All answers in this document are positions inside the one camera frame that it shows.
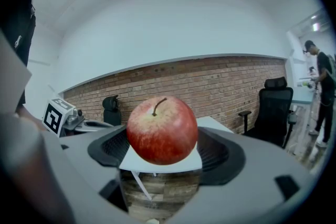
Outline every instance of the apple stem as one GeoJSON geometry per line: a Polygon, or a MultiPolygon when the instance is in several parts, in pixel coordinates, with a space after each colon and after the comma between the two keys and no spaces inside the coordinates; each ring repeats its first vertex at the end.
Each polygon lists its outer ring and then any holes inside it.
{"type": "Polygon", "coordinates": [[[156,104],[156,106],[154,107],[153,114],[152,114],[153,116],[156,116],[156,113],[155,113],[155,112],[156,112],[156,108],[158,107],[158,105],[161,104],[163,101],[166,101],[166,100],[167,100],[167,98],[165,97],[165,98],[163,98],[159,103],[156,104]]]}

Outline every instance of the red apple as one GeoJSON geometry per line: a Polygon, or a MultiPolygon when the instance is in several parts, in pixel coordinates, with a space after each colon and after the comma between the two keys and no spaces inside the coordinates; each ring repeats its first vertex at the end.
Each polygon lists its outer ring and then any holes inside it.
{"type": "Polygon", "coordinates": [[[183,160],[197,142],[193,111],[173,96],[143,101],[127,122],[127,137],[136,153],[152,164],[167,165],[183,160]]]}

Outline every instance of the floor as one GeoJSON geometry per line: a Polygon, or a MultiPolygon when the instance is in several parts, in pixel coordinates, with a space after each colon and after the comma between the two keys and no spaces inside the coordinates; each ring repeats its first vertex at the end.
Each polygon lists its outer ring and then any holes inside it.
{"type": "MultiPolygon", "coordinates": [[[[315,127],[318,117],[318,106],[319,101],[316,99],[312,108],[308,130],[315,127]]],[[[323,128],[318,137],[311,137],[306,134],[303,141],[304,150],[298,155],[294,155],[294,146],[291,147],[291,145],[297,142],[298,135],[303,128],[304,109],[297,107],[296,113],[298,121],[293,128],[285,150],[309,169],[311,174],[318,175],[325,158],[325,150],[316,147],[315,143],[316,140],[323,139],[323,128]]],[[[336,122],[336,113],[334,113],[334,119],[333,122],[336,122]]],[[[128,171],[122,171],[122,185],[129,206],[130,216],[141,222],[163,223],[179,211],[197,192],[199,174],[200,171],[196,171],[177,174],[157,174],[154,177],[153,174],[140,173],[141,181],[151,197],[153,197],[153,200],[149,201],[137,185],[132,174],[128,171]]]]}
{"type": "Polygon", "coordinates": [[[149,201],[133,175],[122,171],[122,187],[129,215],[141,222],[156,219],[160,223],[180,210],[197,192],[201,171],[176,174],[140,173],[139,177],[152,197],[149,201]]]}

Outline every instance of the black t-shirt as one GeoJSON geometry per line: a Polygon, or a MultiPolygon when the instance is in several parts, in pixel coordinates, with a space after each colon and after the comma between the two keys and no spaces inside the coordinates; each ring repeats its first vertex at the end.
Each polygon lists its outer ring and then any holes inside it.
{"type": "MultiPolygon", "coordinates": [[[[36,25],[32,0],[4,0],[1,29],[18,57],[28,64],[30,45],[36,25]]],[[[18,105],[25,104],[23,92],[18,105]]]]}
{"type": "MultiPolygon", "coordinates": [[[[317,55],[317,67],[319,69],[319,75],[322,74],[324,68],[331,73],[329,57],[323,52],[319,52],[319,54],[317,55]]],[[[334,90],[334,82],[329,75],[321,81],[321,87],[323,91],[334,90]]]]}

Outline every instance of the red brick wall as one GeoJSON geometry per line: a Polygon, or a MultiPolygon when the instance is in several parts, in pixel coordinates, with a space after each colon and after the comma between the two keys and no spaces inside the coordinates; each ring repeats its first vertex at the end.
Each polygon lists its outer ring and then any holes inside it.
{"type": "Polygon", "coordinates": [[[249,128],[258,115],[258,92],[265,79],[286,76],[285,62],[262,57],[216,57],[153,65],[117,73],[64,93],[86,118],[103,120],[102,100],[119,95],[122,122],[143,100],[174,95],[196,117],[211,116],[236,133],[243,132],[239,111],[251,110],[249,128]]]}

